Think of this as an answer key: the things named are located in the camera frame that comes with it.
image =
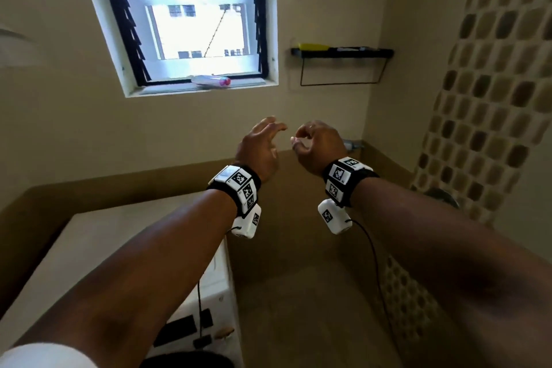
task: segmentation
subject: plastic bottle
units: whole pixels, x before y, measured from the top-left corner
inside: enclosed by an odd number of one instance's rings
[[[192,83],[195,83],[196,85],[204,85],[204,86],[217,86],[217,87],[226,87],[230,86],[231,83],[230,78],[225,78],[223,76],[194,76],[191,79]]]

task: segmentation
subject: yellow object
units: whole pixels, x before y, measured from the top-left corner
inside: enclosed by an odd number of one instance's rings
[[[330,46],[322,44],[299,44],[299,49],[301,51],[328,51]]]

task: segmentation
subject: tiled floor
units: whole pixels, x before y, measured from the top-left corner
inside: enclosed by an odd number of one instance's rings
[[[237,292],[247,368],[395,368],[372,309],[339,262]]]

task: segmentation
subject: hand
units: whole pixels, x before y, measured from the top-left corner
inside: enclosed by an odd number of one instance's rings
[[[288,126],[268,117],[255,125],[238,145],[236,165],[247,165],[257,173],[262,183],[268,181],[278,170],[278,151],[272,140]]]
[[[299,138],[312,139],[311,148],[307,149]],[[348,155],[337,130],[322,121],[311,121],[301,126],[292,137],[292,145],[300,164],[316,176],[322,176],[331,162]]]

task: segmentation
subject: white sleeve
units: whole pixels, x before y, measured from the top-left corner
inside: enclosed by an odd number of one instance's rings
[[[18,346],[0,357],[0,368],[98,368],[82,352],[55,343]]]

